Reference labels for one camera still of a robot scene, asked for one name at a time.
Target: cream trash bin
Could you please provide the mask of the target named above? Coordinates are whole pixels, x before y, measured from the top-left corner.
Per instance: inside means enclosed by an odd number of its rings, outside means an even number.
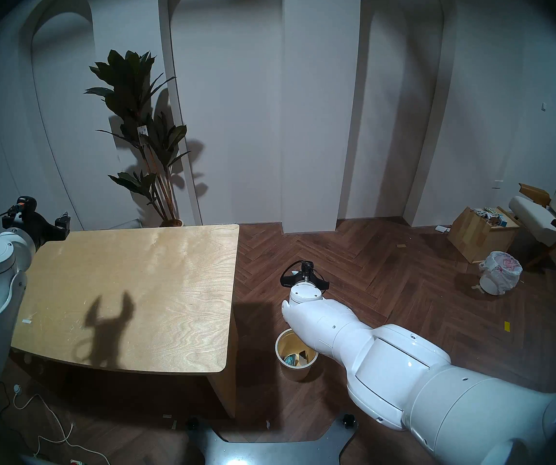
[[[284,330],[280,334],[276,340],[275,351],[276,356],[282,365],[280,368],[282,374],[288,380],[293,381],[303,380],[319,356],[319,353],[306,346],[306,344],[300,340],[300,337],[298,337],[291,328]],[[298,366],[296,364],[294,366],[285,362],[285,358],[292,354],[297,355],[299,358],[301,352],[306,352],[307,363],[305,365]]]

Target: wooden table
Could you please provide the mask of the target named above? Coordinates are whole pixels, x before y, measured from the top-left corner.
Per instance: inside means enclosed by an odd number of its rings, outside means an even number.
[[[235,416],[239,225],[76,231],[29,268],[12,347],[51,360],[206,375]]]

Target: trash can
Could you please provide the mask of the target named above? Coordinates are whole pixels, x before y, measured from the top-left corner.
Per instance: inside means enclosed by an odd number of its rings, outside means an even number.
[[[480,287],[490,295],[503,295],[517,285],[523,269],[508,253],[491,252],[478,266],[483,272]]]
[[[317,360],[319,353],[300,340],[293,329],[284,330],[276,340],[276,356],[285,378],[303,380]]]

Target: plastic bag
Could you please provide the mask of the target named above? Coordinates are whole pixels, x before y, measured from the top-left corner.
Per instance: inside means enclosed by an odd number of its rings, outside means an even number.
[[[491,295],[503,295],[511,288],[514,288],[523,271],[519,262],[504,252],[491,252],[478,267],[483,272],[481,288]],[[491,283],[487,287],[488,280],[497,286],[497,293],[495,292],[496,290],[492,290]]]

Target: wooden box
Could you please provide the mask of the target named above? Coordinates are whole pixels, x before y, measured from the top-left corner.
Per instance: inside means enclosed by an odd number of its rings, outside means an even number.
[[[506,252],[519,231],[519,223],[510,213],[498,207],[506,217],[506,226],[492,226],[487,220],[474,213],[469,207],[453,222],[448,240],[470,263],[480,263],[491,252]]]

